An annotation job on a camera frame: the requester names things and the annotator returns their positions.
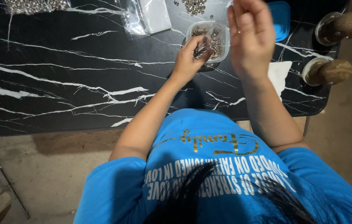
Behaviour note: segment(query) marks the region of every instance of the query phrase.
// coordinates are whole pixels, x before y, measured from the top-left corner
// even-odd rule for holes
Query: woman
[[[86,179],[74,223],[352,223],[352,187],[303,142],[267,77],[275,34],[261,0],[228,8],[231,63],[252,134],[219,112],[166,112],[209,59],[180,49],[173,73]]]

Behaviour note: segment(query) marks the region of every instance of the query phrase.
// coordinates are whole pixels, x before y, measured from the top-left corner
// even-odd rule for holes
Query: floor
[[[352,64],[352,39],[343,41],[339,58]],[[31,216],[24,223],[72,223],[86,176],[108,160],[120,133],[0,138],[0,165]],[[309,118],[305,140],[352,185],[352,77],[332,87],[327,107]],[[16,211],[6,223],[20,223]]]

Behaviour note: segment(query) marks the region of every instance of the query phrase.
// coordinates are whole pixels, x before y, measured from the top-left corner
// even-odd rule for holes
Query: clear plastic cup
[[[219,50],[219,57],[216,59],[209,59],[207,63],[216,63],[223,61],[230,50],[230,31],[226,24],[222,22],[216,21],[202,21],[193,23],[187,30],[186,41],[191,38],[191,34],[194,30],[198,30],[199,32],[208,31],[211,26],[215,24],[215,29],[219,33],[218,38],[221,43],[221,48]]]

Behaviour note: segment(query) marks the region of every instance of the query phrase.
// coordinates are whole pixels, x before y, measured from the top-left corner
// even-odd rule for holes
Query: pile of metal beads
[[[197,35],[205,35],[206,31],[205,28],[203,29],[203,31],[198,31],[195,30],[193,31],[193,33],[191,34],[192,37],[197,36]],[[213,49],[215,52],[212,54],[212,56],[210,57],[210,59],[216,59],[219,57],[219,52],[220,52],[220,45],[221,42],[219,40],[218,37],[219,32],[217,32],[215,29],[213,30],[213,33],[211,34],[211,39],[209,43],[206,43],[208,45],[208,47],[203,48],[203,50],[199,51],[198,47],[195,49],[194,51],[194,57],[196,59],[198,59],[203,53],[205,53],[205,51],[209,50],[209,49]]]
[[[199,13],[204,14],[206,0],[182,0],[186,7],[187,13],[191,13],[191,16],[196,16]]]
[[[40,12],[52,12],[54,10],[66,10],[70,7],[67,0],[5,0],[8,13],[35,14]]]

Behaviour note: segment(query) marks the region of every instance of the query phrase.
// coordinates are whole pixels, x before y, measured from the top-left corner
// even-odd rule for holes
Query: hand
[[[193,79],[198,70],[214,53],[213,49],[210,49],[201,55],[199,59],[194,58],[194,49],[203,38],[204,35],[190,38],[177,54],[176,63],[169,79],[178,82],[182,85],[181,87]]]
[[[267,79],[276,39],[267,4],[262,0],[234,0],[227,17],[235,73],[243,82]]]

